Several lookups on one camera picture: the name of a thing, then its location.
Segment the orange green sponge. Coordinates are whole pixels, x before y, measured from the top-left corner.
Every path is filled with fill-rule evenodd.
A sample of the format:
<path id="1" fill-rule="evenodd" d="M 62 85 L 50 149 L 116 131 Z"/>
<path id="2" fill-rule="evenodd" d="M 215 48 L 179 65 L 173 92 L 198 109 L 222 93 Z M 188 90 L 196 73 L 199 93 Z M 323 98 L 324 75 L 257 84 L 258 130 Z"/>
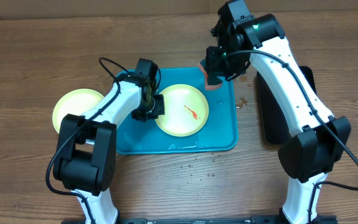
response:
<path id="1" fill-rule="evenodd" d="M 222 87 L 223 81 L 218 77 L 208 75 L 206 72 L 206 60 L 199 62 L 198 67 L 204 75 L 204 89 L 208 91 L 217 90 Z"/>

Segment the yellow plate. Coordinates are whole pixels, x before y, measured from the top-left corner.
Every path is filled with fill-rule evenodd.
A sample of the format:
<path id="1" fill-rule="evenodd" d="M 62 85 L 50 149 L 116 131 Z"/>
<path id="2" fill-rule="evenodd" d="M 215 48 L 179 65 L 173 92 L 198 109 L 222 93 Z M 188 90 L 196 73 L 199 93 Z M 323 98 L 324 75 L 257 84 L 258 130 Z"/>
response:
<path id="1" fill-rule="evenodd" d="M 165 114 L 155 122 L 165 133 L 175 137 L 186 137 L 197 133 L 209 116 L 209 104 L 197 88 L 176 84 L 160 92 L 163 95 Z"/>
<path id="2" fill-rule="evenodd" d="M 67 114 L 82 115 L 103 98 L 99 92 L 87 88 L 73 90 L 61 97 L 52 113 L 52 123 L 56 132 L 59 133 L 62 120 Z"/>

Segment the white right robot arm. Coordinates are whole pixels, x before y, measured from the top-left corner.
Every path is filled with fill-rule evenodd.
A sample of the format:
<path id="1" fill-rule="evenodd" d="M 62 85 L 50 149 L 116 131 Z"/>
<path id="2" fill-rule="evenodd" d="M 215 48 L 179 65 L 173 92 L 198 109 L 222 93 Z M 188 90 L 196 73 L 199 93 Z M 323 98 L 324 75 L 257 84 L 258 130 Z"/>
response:
<path id="1" fill-rule="evenodd" d="M 211 29 L 217 46 L 206 50 L 200 67 L 207 90 L 257 72 L 257 93 L 266 141 L 279 145 L 287 173 L 287 197 L 275 223 L 336 223 L 317 214 L 323 185 L 342 157 L 351 126 L 335 118 L 318 98 L 308 67 L 296 63 L 285 32 L 272 14 L 253 16 L 244 1 L 228 1 Z"/>

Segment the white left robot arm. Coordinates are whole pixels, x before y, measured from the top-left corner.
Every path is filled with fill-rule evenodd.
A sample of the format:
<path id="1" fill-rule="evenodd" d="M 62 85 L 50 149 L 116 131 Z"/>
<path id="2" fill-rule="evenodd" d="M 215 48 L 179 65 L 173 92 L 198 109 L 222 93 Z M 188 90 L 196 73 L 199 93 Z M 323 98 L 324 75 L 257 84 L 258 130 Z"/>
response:
<path id="1" fill-rule="evenodd" d="M 158 65 L 140 58 L 135 70 L 113 75 L 111 91 L 83 115 L 62 119 L 56 153 L 48 163 L 45 183 L 55 194 L 74 196 L 85 214 L 83 223 L 118 223 L 109 186 L 116 167 L 117 129 L 126 119 L 145 122 L 165 113 L 156 92 Z"/>

